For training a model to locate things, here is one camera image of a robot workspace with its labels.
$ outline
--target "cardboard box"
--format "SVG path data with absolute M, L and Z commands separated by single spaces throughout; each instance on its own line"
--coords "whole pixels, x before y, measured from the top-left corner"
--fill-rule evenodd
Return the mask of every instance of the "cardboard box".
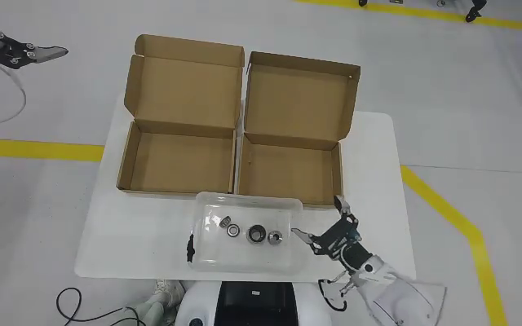
M 361 68 L 253 52 L 238 192 L 333 205 Z
M 141 35 L 130 61 L 130 125 L 117 187 L 232 192 L 245 54 L 240 46 Z

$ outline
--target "metal nut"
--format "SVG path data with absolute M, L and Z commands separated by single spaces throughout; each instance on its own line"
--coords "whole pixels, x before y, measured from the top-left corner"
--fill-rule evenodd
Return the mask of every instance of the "metal nut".
M 230 224 L 227 227 L 227 234 L 228 236 L 231 236 L 232 238 L 235 238 L 236 236 L 239 236 L 240 228 L 237 224 Z
M 283 241 L 283 235 L 279 231 L 268 233 L 268 243 L 270 245 L 278 245 Z
M 267 230 L 259 224 L 253 225 L 246 233 L 246 239 L 251 244 L 260 244 L 267 237 Z
M 228 227 L 228 224 L 230 224 L 231 221 L 232 219 L 230 218 L 230 216 L 227 216 L 224 219 L 222 219 L 221 222 L 219 222 L 219 227 L 222 227 L 224 229 L 225 227 Z

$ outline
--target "yellow stripe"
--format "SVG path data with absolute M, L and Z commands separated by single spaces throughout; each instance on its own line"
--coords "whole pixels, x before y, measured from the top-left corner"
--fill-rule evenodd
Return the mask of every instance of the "yellow stripe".
M 413 17 L 428 18 L 430 20 L 445 20 L 458 23 L 466 23 L 465 15 L 455 14 L 447 11 L 435 11 L 430 9 L 419 9 L 398 5 L 388 5 L 384 3 L 369 3 L 360 7 L 357 0 L 295 0 L 296 2 L 313 3 L 316 5 L 345 7 L 351 9 L 361 9 L 375 12 L 386 12 L 393 15 L 408 15 Z M 506 29 L 522 29 L 522 21 L 519 20 L 499 20 L 489 17 L 477 18 L 473 24 L 480 24 L 492 27 L 503 27 Z
M 99 162 L 103 154 L 104 147 L 98 145 L 0 139 L 0 156 Z
M 489 315 L 489 324 L 507 326 L 502 299 L 495 283 L 495 274 L 489 262 L 488 250 L 480 230 L 444 198 L 434 192 L 411 169 L 401 166 L 400 170 L 403 182 L 467 238 L 475 261 L 476 273 L 479 276 L 484 304 Z

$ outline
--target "transparent plastic tray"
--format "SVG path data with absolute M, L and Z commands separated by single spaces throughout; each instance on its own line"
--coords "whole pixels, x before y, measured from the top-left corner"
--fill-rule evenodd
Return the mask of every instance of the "transparent plastic tray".
M 290 228 L 302 212 L 303 204 L 296 199 L 201 192 L 196 196 L 194 209 L 192 233 L 196 253 L 190 266 L 198 271 L 294 274 L 299 261 L 294 248 L 303 244 L 290 236 Z M 236 237 L 219 226 L 227 216 L 240 228 Z M 267 238 L 270 231 L 279 231 L 281 243 L 269 244 L 268 239 L 250 243 L 246 233 L 255 224 L 266 229 Z

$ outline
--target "table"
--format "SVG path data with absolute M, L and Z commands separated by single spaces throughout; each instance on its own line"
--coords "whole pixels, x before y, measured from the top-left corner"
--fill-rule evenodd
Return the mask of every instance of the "table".
M 295 275 L 194 271 L 186 255 L 193 197 L 129 194 L 116 188 L 132 119 L 120 96 L 77 252 L 74 270 L 79 276 L 317 282 L 343 270 L 339 262 L 314 256 L 303 244 L 306 260 Z M 344 195 L 360 220 L 362 244 L 399 272 L 415 278 L 392 119 L 382 113 L 355 112 L 352 130 L 341 146 Z M 320 235 L 338 219 L 335 209 L 305 209 L 297 227 Z

